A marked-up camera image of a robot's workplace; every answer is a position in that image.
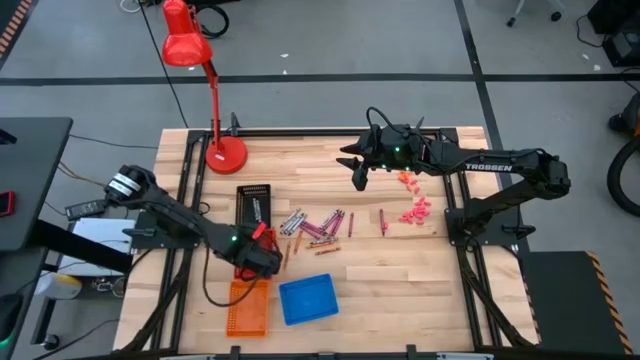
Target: chair leg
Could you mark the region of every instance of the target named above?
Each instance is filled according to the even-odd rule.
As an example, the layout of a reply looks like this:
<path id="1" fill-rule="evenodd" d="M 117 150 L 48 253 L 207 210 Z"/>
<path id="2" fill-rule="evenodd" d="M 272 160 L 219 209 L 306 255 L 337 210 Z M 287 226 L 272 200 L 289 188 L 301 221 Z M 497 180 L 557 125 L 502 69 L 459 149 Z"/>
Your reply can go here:
<path id="1" fill-rule="evenodd" d="M 516 8 L 516 12 L 513 13 L 513 16 L 511 17 L 511 19 L 509 19 L 509 21 L 507 21 L 507 26 L 508 27 L 513 27 L 513 25 L 516 23 L 516 19 L 518 18 L 518 15 L 520 15 L 520 11 L 522 11 L 522 7 L 524 6 L 524 3 L 527 0 L 520 0 L 520 2 L 518 3 L 518 7 Z"/>

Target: cable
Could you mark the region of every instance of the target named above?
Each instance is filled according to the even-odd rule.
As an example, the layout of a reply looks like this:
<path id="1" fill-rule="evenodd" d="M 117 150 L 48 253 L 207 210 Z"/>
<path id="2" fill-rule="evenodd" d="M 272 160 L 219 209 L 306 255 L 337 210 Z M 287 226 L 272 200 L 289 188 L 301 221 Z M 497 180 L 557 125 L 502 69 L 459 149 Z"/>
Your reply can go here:
<path id="1" fill-rule="evenodd" d="M 209 211 L 211 211 L 211 205 L 209 205 L 209 203 L 206 203 L 206 202 L 204 202 L 204 201 L 200 201 L 200 204 L 199 204 L 199 205 L 205 205 L 205 206 L 207 207 L 207 209 L 206 209 L 206 210 L 200 210 L 200 209 L 199 209 L 199 208 L 200 208 L 200 206 L 198 206 L 198 214 L 200 214 L 200 215 L 206 215 L 206 214 L 208 214 L 208 213 L 209 213 Z"/>
<path id="2" fill-rule="evenodd" d="M 57 272 L 57 271 L 60 271 L 60 270 L 62 270 L 62 269 L 66 269 L 66 268 L 68 268 L 68 267 L 70 267 L 70 266 L 73 266 L 73 265 L 86 264 L 86 263 L 87 263 L 86 261 L 76 261 L 76 262 L 72 262 L 71 264 L 65 265 L 65 266 L 63 266 L 63 267 L 61 267 L 61 268 L 58 268 L 58 270 L 56 270 L 56 271 L 47 271 L 47 272 L 45 272 L 44 274 L 40 274 L 40 276 L 38 276 L 37 278 L 35 278 L 35 279 L 33 279 L 33 280 L 31 280 L 31 281 L 29 281 L 29 282 L 25 283 L 24 285 L 20 286 L 20 287 L 18 288 L 18 290 L 16 290 L 16 291 L 14 292 L 14 294 L 19 293 L 19 292 L 20 292 L 20 291 L 22 291 L 25 287 L 27 287 L 27 286 L 29 286 L 29 285 L 33 284 L 34 282 L 36 282 L 36 281 L 40 280 L 40 278 L 41 278 L 41 277 L 43 277 L 43 276 L 45 276 L 45 275 L 49 275 L 49 274 L 50 274 L 50 273 L 52 273 L 52 272 Z"/>
<path id="3" fill-rule="evenodd" d="M 93 138 L 89 138 L 89 137 L 85 137 L 85 136 L 80 136 L 80 135 L 73 135 L 73 134 L 69 134 L 69 137 L 72 138 L 76 138 L 76 139 L 80 139 L 80 140 L 87 140 L 87 141 L 94 141 L 100 144 L 104 144 L 104 145 L 109 145 L 109 146 L 116 146 L 116 147 L 122 147 L 122 148 L 129 148 L 129 149 L 154 149 L 157 150 L 158 147 L 157 146 L 147 146 L 147 145 L 122 145 L 122 144 L 115 144 L 115 143 L 110 143 L 108 141 L 104 141 L 104 140 L 98 140 L 98 139 L 93 139 Z"/>
<path id="4" fill-rule="evenodd" d="M 586 40 L 583 40 L 583 39 L 580 37 L 580 20 L 582 20 L 582 19 L 584 19 L 584 18 L 586 18 L 586 17 L 587 17 L 587 15 L 582 15 L 582 16 L 580 16 L 580 17 L 576 20 L 576 28 L 578 28 L 578 32 L 576 33 L 576 37 L 578 38 L 578 41 L 580 41 L 580 42 L 581 42 L 581 43 L 583 43 L 583 44 L 589 45 L 589 46 L 594 47 L 594 48 L 601 48 L 601 47 L 602 47 L 602 45 L 604 45 L 604 42 L 605 42 L 605 41 L 607 41 L 607 36 L 606 36 L 606 35 L 605 35 L 605 37 L 602 39 L 602 42 L 600 43 L 600 45 L 590 43 L 590 42 L 588 42 L 588 41 L 586 41 Z"/>
<path id="5" fill-rule="evenodd" d="M 88 177 L 84 177 L 84 176 L 80 176 L 78 174 L 76 174 L 73 170 L 71 170 L 65 163 L 63 163 L 62 161 L 60 161 L 60 164 L 58 166 L 58 170 L 60 170 L 60 172 L 62 172 L 63 174 L 67 175 L 68 177 L 75 179 L 75 180 L 80 180 L 80 181 L 85 181 L 88 183 L 91 183 L 93 185 L 97 185 L 100 186 L 101 188 L 104 188 L 107 186 L 107 184 L 101 183 L 99 181 L 90 179 Z"/>
<path id="6" fill-rule="evenodd" d="M 162 65 L 162 71 L 164 71 L 164 76 L 167 78 L 167 82 L 171 87 L 171 92 L 173 93 L 173 97 L 176 99 L 176 104 L 178 105 L 178 111 L 180 111 L 180 116 L 182 117 L 182 122 L 184 123 L 184 127 L 189 128 L 189 124 L 187 123 L 187 119 L 184 116 L 184 112 L 182 111 L 182 105 L 180 105 L 180 99 L 178 99 L 178 94 L 176 94 L 176 90 L 173 88 L 173 83 L 171 82 L 171 78 L 169 77 L 169 73 L 167 72 L 166 66 L 164 66 L 164 61 L 162 61 L 162 55 L 160 55 L 160 50 L 158 50 L 158 44 L 156 44 L 156 39 L 153 37 L 153 31 L 151 31 L 151 25 L 149 25 L 149 19 L 147 19 L 147 13 L 144 11 L 144 7 L 138 0 L 138 5 L 140 6 L 140 10 L 142 10 L 142 16 L 144 17 L 144 23 L 147 25 L 147 30 L 149 31 L 149 36 L 151 36 L 151 41 L 153 42 L 153 47 L 156 49 L 156 54 L 158 54 L 158 60 L 160 60 L 160 65 Z"/>
<path id="7" fill-rule="evenodd" d="M 367 122 L 369 123 L 369 127 L 372 127 L 373 125 L 371 125 L 371 110 L 375 111 L 378 113 L 378 115 L 380 115 L 380 117 L 384 120 L 384 122 L 387 123 L 387 125 L 395 132 L 397 132 L 398 134 L 402 134 L 402 131 L 399 131 L 398 129 L 396 129 L 393 124 L 391 123 L 391 121 L 389 120 L 389 118 L 387 117 L 387 115 L 385 115 L 382 111 L 380 111 L 380 109 L 378 109 L 375 106 L 369 106 L 369 108 L 367 109 Z"/>
<path id="8" fill-rule="evenodd" d="M 640 90 L 638 90 L 638 88 L 637 88 L 637 87 L 633 86 L 633 84 L 631 84 L 631 83 L 629 82 L 629 80 L 626 80 L 626 79 L 624 78 L 624 74 L 625 74 L 627 71 L 632 71 L 632 70 L 640 70 L 640 67 L 632 67 L 632 68 L 628 68 L 628 69 L 624 69 L 624 70 L 622 70 L 622 71 L 620 72 L 620 76 L 622 77 L 622 82 L 624 82 L 625 84 L 629 85 L 629 87 L 631 87 L 631 88 L 632 88 L 633 90 L 635 90 L 636 92 L 640 92 Z"/>
<path id="9" fill-rule="evenodd" d="M 124 2 L 125 2 L 125 1 L 127 1 L 127 0 L 122 0 L 122 1 L 120 1 L 120 9 L 122 9 L 122 11 L 124 11 L 124 12 L 128 12 L 129 14 L 135 14 L 135 13 L 137 13 L 138 11 L 140 11 L 140 9 L 142 8 L 142 6 L 140 6 L 140 5 L 138 4 L 138 8 L 137 8 L 137 9 L 133 9 L 133 10 L 131 10 L 131 9 L 127 9 L 127 8 L 125 8 L 125 7 L 124 7 Z"/>
<path id="10" fill-rule="evenodd" d="M 58 215 L 60 215 L 60 216 L 64 216 L 64 217 L 65 217 L 65 219 L 67 218 L 67 214 L 63 213 L 62 211 L 60 211 L 60 210 L 58 210 L 58 209 L 56 209 L 56 208 L 54 208 L 54 207 L 53 207 L 51 204 L 49 204 L 48 202 L 46 202 L 46 201 L 45 201 L 45 202 L 44 202 L 44 204 L 45 204 L 45 205 L 47 205 L 51 210 L 53 210 L 53 211 L 55 211 L 56 213 L 58 213 Z"/>
<path id="11" fill-rule="evenodd" d="M 94 331 L 98 330 L 98 329 L 99 329 L 99 328 L 101 328 L 102 326 L 104 326 L 104 325 L 106 325 L 106 324 L 108 324 L 108 323 L 111 323 L 111 322 L 118 322 L 119 320 L 120 320 L 120 319 L 111 319 L 111 320 L 104 321 L 104 322 L 102 322 L 100 325 L 98 325 L 98 326 L 94 327 L 93 329 L 91 329 L 91 330 L 87 331 L 86 333 L 84 333 L 84 335 L 82 335 L 82 336 L 80 336 L 80 337 L 78 337 L 78 338 L 76 338 L 76 339 L 74 339 L 74 340 L 70 341 L 69 343 L 67 343 L 67 344 L 65 344 L 65 345 L 60 346 L 59 348 L 57 348 L 57 349 L 55 349 L 55 350 L 53 350 L 53 351 L 49 351 L 48 353 L 46 353 L 46 354 L 44 354 L 44 355 L 40 355 L 40 356 L 38 356 L 37 358 L 34 358 L 33 360 L 42 360 L 42 359 L 46 359 L 46 358 L 48 358 L 48 357 L 49 357 L 49 356 L 51 356 L 51 355 L 57 354 L 57 353 L 59 353 L 60 351 L 62 351 L 62 350 L 64 350 L 64 349 L 66 349 L 66 348 L 68 348 L 68 347 L 70 347 L 70 346 L 74 345 L 75 343 L 77 343 L 77 342 L 79 342 L 79 341 L 82 341 L 84 338 L 86 338 L 87 336 L 91 335 Z"/>
<path id="12" fill-rule="evenodd" d="M 244 298 L 246 298 L 247 295 L 249 295 L 249 293 L 251 292 L 251 290 L 253 290 L 254 287 L 256 287 L 256 284 L 258 284 L 258 280 L 260 280 L 260 275 L 262 272 L 259 272 L 258 274 L 256 274 L 255 279 L 253 279 L 253 282 L 251 283 L 251 285 L 249 285 L 249 288 L 247 289 L 247 291 L 245 291 L 245 293 L 242 294 L 239 298 L 226 304 L 216 302 L 209 296 L 209 291 L 207 290 L 207 269 L 209 268 L 209 253 L 211 252 L 209 245 L 206 245 L 206 251 L 207 251 L 207 255 L 205 256 L 204 270 L 202 273 L 202 291 L 204 291 L 204 296 L 207 298 L 209 303 L 218 307 L 230 307 L 230 306 L 237 305 L 240 301 L 244 300 Z"/>

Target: black cable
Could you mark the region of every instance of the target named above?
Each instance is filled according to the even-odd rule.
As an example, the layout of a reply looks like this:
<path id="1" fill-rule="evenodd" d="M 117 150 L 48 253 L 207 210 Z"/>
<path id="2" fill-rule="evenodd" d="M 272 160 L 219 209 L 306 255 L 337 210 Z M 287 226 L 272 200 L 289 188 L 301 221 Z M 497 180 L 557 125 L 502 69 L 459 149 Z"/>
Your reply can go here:
<path id="1" fill-rule="evenodd" d="M 94 141 L 94 142 L 104 144 L 104 145 L 109 145 L 109 146 L 116 146 L 116 147 L 130 148 L 130 149 L 154 149 L 154 150 L 158 149 L 157 146 L 115 144 L 115 143 L 111 143 L 104 140 L 98 140 L 98 139 L 93 139 L 93 138 L 80 136 L 80 135 L 73 135 L 73 134 L 69 134 L 69 137 L 80 139 L 80 140 Z"/>
<path id="2" fill-rule="evenodd" d="M 640 216 L 640 204 L 636 204 L 622 190 L 621 175 L 624 164 L 629 160 L 636 150 L 640 149 L 640 135 L 634 136 L 611 161 L 607 171 L 607 188 L 613 200 L 624 211 L 634 216 Z"/>
<path id="3" fill-rule="evenodd" d="M 578 41 L 580 41 L 583 44 L 589 45 L 589 46 L 594 47 L 594 48 L 601 48 L 602 45 L 604 45 L 604 42 L 607 41 L 607 36 L 606 35 L 605 35 L 604 39 L 602 39 L 602 43 L 600 43 L 600 45 L 590 43 L 590 42 L 588 42 L 586 40 L 583 40 L 580 37 L 580 20 L 582 20 L 582 19 L 584 19 L 586 17 L 587 17 L 587 15 L 582 15 L 576 20 L 576 28 L 578 29 L 578 32 L 576 33 L 576 37 L 578 38 Z"/>
<path id="4" fill-rule="evenodd" d="M 196 5 L 196 15 L 199 14 L 200 11 L 204 9 L 211 9 L 216 13 L 218 13 L 218 15 L 222 16 L 224 25 L 222 26 L 222 29 L 220 31 L 211 31 L 203 24 L 200 24 L 200 31 L 202 32 L 202 35 L 204 35 L 204 37 L 206 37 L 209 40 L 213 40 L 224 35 L 224 33 L 226 33 L 227 30 L 229 30 L 229 16 L 227 15 L 227 13 L 224 10 L 222 10 L 221 7 L 213 4 L 198 4 Z"/>
<path id="5" fill-rule="evenodd" d="M 391 123 L 391 121 L 389 120 L 389 118 L 387 117 L 387 115 L 385 115 L 382 111 L 380 111 L 380 109 L 378 109 L 375 106 L 369 106 L 369 108 L 367 109 L 367 122 L 369 123 L 369 127 L 371 127 L 371 111 L 375 111 L 378 113 L 378 115 L 380 115 L 380 117 L 382 118 L 382 120 L 384 120 L 384 122 L 387 123 L 387 125 L 395 132 L 402 134 L 402 131 L 396 129 L 393 124 Z"/>
<path id="6" fill-rule="evenodd" d="M 625 74 L 627 71 L 632 71 L 632 70 L 640 70 L 640 67 L 631 67 L 631 68 L 628 68 L 628 69 L 624 69 L 624 70 L 622 70 L 622 71 L 620 72 L 620 76 L 622 77 L 622 82 L 624 82 L 625 84 L 629 85 L 629 87 L 631 87 L 631 88 L 632 88 L 633 90 L 635 90 L 636 92 L 640 92 L 640 90 L 638 90 L 638 88 L 637 88 L 637 87 L 633 86 L 633 84 L 631 84 L 631 83 L 629 82 L 629 80 L 627 80 L 627 79 L 625 79 L 625 78 L 624 78 L 624 74 Z"/>
<path id="7" fill-rule="evenodd" d="M 65 219 L 67 218 L 67 214 L 63 213 L 62 211 L 60 211 L 60 210 L 58 210 L 58 209 L 56 209 L 56 208 L 54 208 L 54 207 L 53 207 L 51 204 L 49 204 L 48 202 L 46 202 L 46 201 L 45 201 L 45 202 L 44 202 L 44 204 L 45 204 L 45 205 L 47 205 L 51 210 L 53 210 L 53 211 L 55 211 L 56 213 L 58 213 L 58 215 L 60 215 L 60 216 L 64 216 L 64 217 L 65 217 Z"/>
<path id="8" fill-rule="evenodd" d="M 176 94 L 176 90 L 173 88 L 173 82 L 171 82 L 171 78 L 169 77 L 169 73 L 167 72 L 167 67 L 164 66 L 164 61 L 162 60 L 162 55 L 160 55 L 158 44 L 156 44 L 156 39 L 153 37 L 153 31 L 151 31 L 151 25 L 149 25 L 149 19 L 147 19 L 147 13 L 144 11 L 144 6 L 142 6 L 142 4 L 140 3 L 140 0 L 138 0 L 138 5 L 140 6 L 140 12 L 142 12 L 142 16 L 144 17 L 144 23 L 147 25 L 149 36 L 151 36 L 151 41 L 153 42 L 153 48 L 156 49 L 158 60 L 160 60 L 160 65 L 162 65 L 162 71 L 164 71 L 164 76 L 167 78 L 167 82 L 169 83 L 169 87 L 171 87 L 171 92 L 173 93 L 173 97 L 176 99 L 176 104 L 178 105 L 178 111 L 180 111 L 180 117 L 182 117 L 182 122 L 184 123 L 184 127 L 188 129 L 189 124 L 187 124 L 187 119 L 185 118 L 184 112 L 182 111 L 182 105 L 180 105 L 180 99 L 178 99 L 178 94 Z"/>
<path id="9" fill-rule="evenodd" d="M 207 298 L 207 301 L 209 301 L 209 303 L 218 307 L 230 307 L 230 306 L 237 305 L 240 301 L 244 300 L 244 298 L 246 298 L 247 295 L 249 295 L 249 293 L 251 292 L 251 290 L 253 290 L 254 287 L 256 287 L 256 285 L 258 284 L 258 280 L 260 280 L 260 275 L 262 272 L 259 272 L 258 274 L 256 274 L 255 279 L 253 279 L 253 282 L 251 283 L 251 285 L 249 285 L 249 288 L 247 289 L 247 291 L 244 294 L 242 294 L 239 298 L 226 304 L 216 302 L 211 298 L 211 296 L 209 296 L 209 291 L 207 290 L 207 269 L 209 268 L 209 253 L 211 252 L 211 249 L 209 249 L 209 245 L 206 245 L 205 250 L 207 252 L 207 255 L 205 256 L 204 270 L 202 273 L 202 291 L 204 291 L 204 296 Z"/>
<path id="10" fill-rule="evenodd" d="M 206 215 L 209 213 L 209 211 L 211 211 L 211 205 L 209 205 L 209 203 L 206 203 L 204 201 L 200 201 L 199 205 L 205 205 L 207 207 L 206 210 L 200 210 L 200 206 L 198 206 L 198 214 L 200 215 Z"/>
<path id="11" fill-rule="evenodd" d="M 51 355 L 57 354 L 60 351 L 62 351 L 64 349 L 74 345 L 75 343 L 77 343 L 79 341 L 82 341 L 84 338 L 86 338 L 87 336 L 91 335 L 94 331 L 98 330 L 102 326 L 104 326 L 104 325 L 106 325 L 108 323 L 111 323 L 111 322 L 118 322 L 118 321 L 120 321 L 120 319 L 111 319 L 111 320 L 104 321 L 100 325 L 98 325 L 98 326 L 94 327 L 93 329 L 91 329 L 91 330 L 87 331 L 86 333 L 84 333 L 84 335 L 82 335 L 82 336 L 70 341 L 69 343 L 67 343 L 65 345 L 60 346 L 59 348 L 57 348 L 57 349 L 55 349 L 53 351 L 49 351 L 48 353 L 46 353 L 44 355 L 40 355 L 37 358 L 34 358 L 33 360 L 42 360 L 42 359 L 48 358 Z"/>

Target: black desk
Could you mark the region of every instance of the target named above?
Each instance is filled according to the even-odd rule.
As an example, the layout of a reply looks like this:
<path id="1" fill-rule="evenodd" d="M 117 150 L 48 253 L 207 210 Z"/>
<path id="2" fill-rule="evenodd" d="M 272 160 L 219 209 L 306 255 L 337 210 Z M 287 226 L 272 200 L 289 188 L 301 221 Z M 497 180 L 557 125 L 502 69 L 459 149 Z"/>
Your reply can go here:
<path id="1" fill-rule="evenodd" d="M 120 272 L 131 264 L 130 255 L 38 219 L 72 123 L 69 118 L 0 118 L 0 129 L 18 138 L 16 144 L 0 145 L 0 192 L 16 194 L 14 213 L 0 218 L 0 295 L 31 282 L 21 290 L 22 309 L 13 335 L 0 344 L 0 359 L 13 352 L 49 249 Z"/>

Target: gray floor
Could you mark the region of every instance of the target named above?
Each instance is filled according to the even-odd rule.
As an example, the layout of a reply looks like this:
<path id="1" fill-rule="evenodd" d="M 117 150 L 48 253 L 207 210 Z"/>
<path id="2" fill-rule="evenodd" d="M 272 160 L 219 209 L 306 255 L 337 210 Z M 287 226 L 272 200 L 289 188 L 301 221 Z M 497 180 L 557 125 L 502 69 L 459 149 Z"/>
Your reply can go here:
<path id="1" fill-rule="evenodd" d="M 118 2 L 40 0 L 0 78 L 162 76 L 141 14 L 120 11 Z M 564 18 L 551 23 L 548 4 L 529 1 L 516 27 L 508 29 L 504 24 L 516 0 L 464 0 L 484 73 L 620 71 L 601 50 L 575 38 L 575 19 L 594 2 L 567 1 Z M 471 73 L 449 0 L 242 0 L 224 8 L 231 17 L 229 33 L 212 42 L 221 74 Z M 147 13 L 161 43 L 166 27 L 158 10 Z M 582 24 L 585 38 L 598 41 L 589 23 Z M 202 74 L 187 68 L 169 72 Z M 640 221 L 615 206 L 605 184 L 607 166 L 624 142 L 608 131 L 606 120 L 622 110 L 632 90 L 619 82 L 489 83 L 488 90 L 505 147 L 543 147 L 569 165 L 569 196 L 523 208 L 525 221 L 538 228 L 531 248 L 597 252 L 631 342 L 640 351 L 640 311 L 634 306 L 640 297 L 640 268 L 634 263 L 640 257 Z M 176 91 L 190 125 L 206 126 L 207 86 L 177 85 Z M 398 121 L 425 116 L 426 125 L 485 125 L 473 82 L 222 84 L 221 101 L 223 118 L 234 111 L 244 126 L 363 125 L 369 105 Z M 167 85 L 0 87 L 0 115 L 70 116 L 75 134 L 127 144 L 157 144 L 162 128 L 182 125 Z M 105 181 L 124 163 L 152 166 L 154 156 L 153 150 L 71 139 L 63 161 Z M 638 166 L 625 170 L 629 191 L 638 176 Z M 62 208 L 100 195 L 98 187 L 58 174 L 48 201 Z M 633 197 L 640 201 L 640 193 Z M 48 208 L 41 217 L 66 224 Z M 69 340 L 117 318 L 119 309 L 120 301 L 109 297 L 62 303 L 52 330 Z M 42 353 L 28 345 L 34 314 L 16 359 Z M 106 353 L 114 332 L 115 326 L 107 325 L 51 359 Z"/>

